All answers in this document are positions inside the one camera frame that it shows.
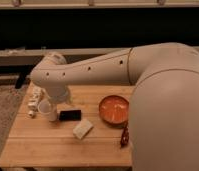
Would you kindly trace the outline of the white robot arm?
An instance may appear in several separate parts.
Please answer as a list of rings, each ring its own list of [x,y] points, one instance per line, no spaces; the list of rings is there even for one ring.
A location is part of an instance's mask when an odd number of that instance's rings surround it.
[[[67,85],[132,85],[133,171],[199,171],[199,51],[181,43],[127,48],[68,64],[45,56],[34,84],[61,102]]]

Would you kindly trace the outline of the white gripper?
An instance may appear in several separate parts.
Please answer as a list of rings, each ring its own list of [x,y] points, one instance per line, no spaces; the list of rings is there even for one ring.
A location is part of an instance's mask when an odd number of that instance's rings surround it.
[[[55,105],[51,104],[47,99],[43,99],[38,104],[38,111],[50,122],[57,120],[57,108]]]

